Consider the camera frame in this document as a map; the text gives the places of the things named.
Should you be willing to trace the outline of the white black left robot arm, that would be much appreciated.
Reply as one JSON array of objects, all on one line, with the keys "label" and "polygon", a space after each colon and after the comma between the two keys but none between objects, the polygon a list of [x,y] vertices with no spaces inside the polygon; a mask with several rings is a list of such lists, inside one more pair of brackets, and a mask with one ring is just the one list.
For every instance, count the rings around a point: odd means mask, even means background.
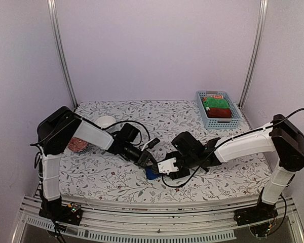
[{"label": "white black left robot arm", "polygon": [[98,148],[132,161],[141,168],[157,164],[153,155],[146,149],[140,150],[133,141],[139,130],[129,121],[119,131],[108,132],[92,121],[62,106],[42,121],[37,127],[38,141],[34,144],[42,153],[39,175],[42,184],[45,210],[55,220],[65,216],[65,208],[57,200],[59,190],[59,168],[62,154],[72,138],[84,140]]}]

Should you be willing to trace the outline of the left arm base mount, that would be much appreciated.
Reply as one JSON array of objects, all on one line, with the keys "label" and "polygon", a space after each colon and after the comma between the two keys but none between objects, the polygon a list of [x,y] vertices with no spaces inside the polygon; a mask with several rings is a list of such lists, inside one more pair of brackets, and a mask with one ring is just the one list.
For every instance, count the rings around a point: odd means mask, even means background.
[{"label": "left arm base mount", "polygon": [[42,204],[39,211],[39,216],[50,219],[52,222],[62,222],[76,226],[80,225],[82,215],[81,205],[73,202],[63,206],[60,202],[49,201],[47,204]]}]

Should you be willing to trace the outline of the blue towel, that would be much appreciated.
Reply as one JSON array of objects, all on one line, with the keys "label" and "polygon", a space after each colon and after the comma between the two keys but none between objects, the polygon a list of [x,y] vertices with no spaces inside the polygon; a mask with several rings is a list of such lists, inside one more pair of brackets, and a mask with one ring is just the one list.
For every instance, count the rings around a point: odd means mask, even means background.
[{"label": "blue towel", "polygon": [[148,180],[154,180],[156,178],[161,177],[161,174],[155,174],[152,168],[145,168],[145,174]]}]

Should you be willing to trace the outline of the dark red towel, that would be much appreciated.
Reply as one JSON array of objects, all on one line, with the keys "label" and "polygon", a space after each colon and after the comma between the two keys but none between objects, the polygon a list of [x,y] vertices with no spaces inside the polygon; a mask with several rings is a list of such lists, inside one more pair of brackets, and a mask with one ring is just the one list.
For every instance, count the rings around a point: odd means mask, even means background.
[{"label": "dark red towel", "polygon": [[232,112],[229,108],[210,108],[207,110],[209,118],[231,118]]}]

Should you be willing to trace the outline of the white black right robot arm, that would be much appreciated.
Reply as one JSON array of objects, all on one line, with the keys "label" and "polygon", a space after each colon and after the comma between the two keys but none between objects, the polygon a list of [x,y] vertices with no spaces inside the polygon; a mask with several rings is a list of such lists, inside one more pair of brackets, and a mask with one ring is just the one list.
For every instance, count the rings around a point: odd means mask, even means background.
[{"label": "white black right robot arm", "polygon": [[278,160],[270,179],[261,189],[257,204],[235,211],[237,221],[262,221],[276,216],[276,202],[295,173],[304,168],[304,135],[289,117],[281,114],[274,115],[271,122],[259,128],[230,138],[214,138],[205,145],[191,133],[182,132],[173,139],[172,145],[176,151],[167,154],[159,171],[175,179],[187,176],[189,166],[207,170],[256,154]]}]

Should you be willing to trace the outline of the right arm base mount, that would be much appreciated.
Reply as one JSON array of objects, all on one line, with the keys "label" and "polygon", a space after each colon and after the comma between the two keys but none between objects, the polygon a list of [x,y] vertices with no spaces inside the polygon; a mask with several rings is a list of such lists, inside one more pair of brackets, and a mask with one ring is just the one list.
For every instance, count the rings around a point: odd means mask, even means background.
[{"label": "right arm base mount", "polygon": [[234,220],[238,226],[266,221],[266,223],[249,227],[251,234],[257,238],[267,237],[270,234],[273,226],[270,220],[275,221],[277,216],[275,204],[268,205],[261,201],[258,201],[255,206],[234,211]]}]

